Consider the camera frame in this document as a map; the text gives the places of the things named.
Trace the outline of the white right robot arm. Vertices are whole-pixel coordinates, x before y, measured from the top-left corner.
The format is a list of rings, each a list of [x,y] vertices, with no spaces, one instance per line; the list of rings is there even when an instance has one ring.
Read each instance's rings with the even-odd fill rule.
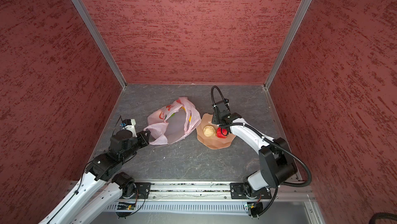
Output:
[[[228,101],[215,103],[213,109],[212,123],[242,139],[258,154],[259,170],[244,179],[247,197],[253,198],[263,189],[277,188],[297,173],[296,163],[284,139],[267,136],[239,114],[231,113]]]

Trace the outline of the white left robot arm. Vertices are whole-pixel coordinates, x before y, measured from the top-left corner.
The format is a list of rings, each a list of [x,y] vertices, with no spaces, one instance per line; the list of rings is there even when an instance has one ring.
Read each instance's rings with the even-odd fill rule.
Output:
[[[87,164],[75,187],[41,223],[88,224],[117,199],[137,198],[134,179],[121,169],[149,145],[150,136],[149,130],[135,135],[123,129],[114,134],[108,150]]]

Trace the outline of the pink plastic bag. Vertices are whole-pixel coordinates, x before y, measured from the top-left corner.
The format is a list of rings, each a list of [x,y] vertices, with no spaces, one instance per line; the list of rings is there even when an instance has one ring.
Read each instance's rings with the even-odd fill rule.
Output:
[[[201,123],[201,116],[187,97],[179,97],[172,104],[162,107],[147,118],[145,130],[151,132],[151,145],[170,145],[190,135]]]

